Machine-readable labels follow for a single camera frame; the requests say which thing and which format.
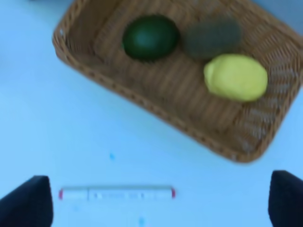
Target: basket rim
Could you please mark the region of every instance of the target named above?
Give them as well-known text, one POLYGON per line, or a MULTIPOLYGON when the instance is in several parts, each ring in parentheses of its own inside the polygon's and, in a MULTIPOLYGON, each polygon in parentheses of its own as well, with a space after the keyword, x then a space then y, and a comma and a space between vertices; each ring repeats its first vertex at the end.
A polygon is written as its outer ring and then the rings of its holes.
MULTIPOLYGON (((70 53, 67 45, 66 45, 66 36, 73 25, 73 22, 79 17, 81 10, 89 4, 90 0, 75 0, 68 10, 63 15, 62 19, 58 23, 57 27, 53 32, 52 42, 56 51, 56 55, 59 59, 65 62, 67 65, 71 66, 72 68, 76 69, 77 71, 81 72, 84 76, 88 77, 89 79, 98 82, 99 84, 103 85, 104 87, 108 88, 109 90, 115 91, 121 95, 121 90, 124 93, 129 94, 129 96, 122 95, 124 98, 129 99, 133 103, 136 103, 138 106, 146 109, 148 112, 153 113, 155 116, 161 118, 164 122, 168 122, 169 124, 173 125, 175 128, 182 131, 184 134, 194 138, 197 142, 205 145, 211 151, 215 152, 216 154, 225 157, 229 160, 239 162, 239 163, 248 163, 252 162, 258 158, 260 158, 266 149, 269 147, 270 142, 272 141, 275 132, 278 130, 279 126, 282 123, 287 111, 289 110, 292 102, 294 101, 299 89, 300 85, 303 84, 303 69, 300 70, 300 78, 292 84, 291 91, 288 92, 285 101, 283 102, 280 111, 277 113, 276 118, 273 124, 270 126, 268 133, 266 136, 260 140, 260 143, 256 146, 255 152, 252 154, 240 154, 239 151, 225 147, 217 142, 215 139, 211 138, 210 136, 206 135, 203 132, 197 131, 196 129, 186 126, 186 124, 177 117, 169 116, 166 111, 151 103, 148 99, 139 94, 129 90, 119 84, 115 83, 114 80, 111 80, 105 77, 102 73, 92 70, 84 63, 79 62, 73 55, 70 53), (89 75, 95 75, 99 77, 99 80, 93 79, 89 75)), ((303 65, 303 38, 300 37, 293 29, 291 29, 288 25, 284 22, 279 21, 269 12, 265 11, 256 3, 250 0, 235 0, 240 3, 243 7, 249 9, 252 13, 258 14, 263 20, 275 26, 278 30, 280 30, 283 34, 287 35, 291 40, 295 42, 299 50, 299 56, 301 57, 300 64, 303 65)))

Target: black object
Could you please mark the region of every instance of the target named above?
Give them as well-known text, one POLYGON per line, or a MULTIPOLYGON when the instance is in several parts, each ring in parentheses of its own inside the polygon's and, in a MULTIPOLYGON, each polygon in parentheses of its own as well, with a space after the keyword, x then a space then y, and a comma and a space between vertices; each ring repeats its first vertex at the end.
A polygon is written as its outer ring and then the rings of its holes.
POLYGON ((274 227, 303 227, 303 181, 287 171, 274 171, 268 213, 274 227))
POLYGON ((0 200, 0 227, 50 227, 52 222, 47 176, 34 176, 0 200))

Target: blue speck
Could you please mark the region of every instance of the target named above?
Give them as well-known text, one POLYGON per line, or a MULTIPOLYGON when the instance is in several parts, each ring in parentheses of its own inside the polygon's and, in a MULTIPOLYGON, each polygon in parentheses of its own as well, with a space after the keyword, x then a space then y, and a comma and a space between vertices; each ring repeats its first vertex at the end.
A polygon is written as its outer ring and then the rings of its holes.
POLYGON ((144 227, 144 226, 145 226, 145 219, 139 218, 139 227, 144 227))
POLYGON ((110 153, 109 158, 110 158, 110 160, 114 161, 116 157, 114 154, 110 153))

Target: green fruit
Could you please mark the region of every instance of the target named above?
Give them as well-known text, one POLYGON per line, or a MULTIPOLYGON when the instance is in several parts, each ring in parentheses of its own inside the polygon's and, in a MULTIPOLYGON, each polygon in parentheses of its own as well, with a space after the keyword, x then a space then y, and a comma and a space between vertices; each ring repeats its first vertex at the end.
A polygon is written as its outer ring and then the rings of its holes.
POLYGON ((123 34, 125 53, 140 61, 155 61, 172 53, 178 45, 180 32, 176 24, 163 15, 137 18, 123 34))

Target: table surface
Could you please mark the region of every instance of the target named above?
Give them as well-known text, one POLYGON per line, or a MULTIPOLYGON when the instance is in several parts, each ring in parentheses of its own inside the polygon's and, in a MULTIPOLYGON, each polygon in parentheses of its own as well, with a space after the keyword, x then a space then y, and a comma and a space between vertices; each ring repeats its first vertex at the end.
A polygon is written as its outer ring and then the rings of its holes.
MULTIPOLYGON (((0 197, 51 180, 53 227, 269 227, 270 176, 303 178, 303 93, 268 151, 235 164, 60 62, 51 36, 71 0, 0 0, 0 197), (171 184, 173 201, 60 202, 63 185, 171 184)), ((303 34, 300 0, 258 3, 303 34)))

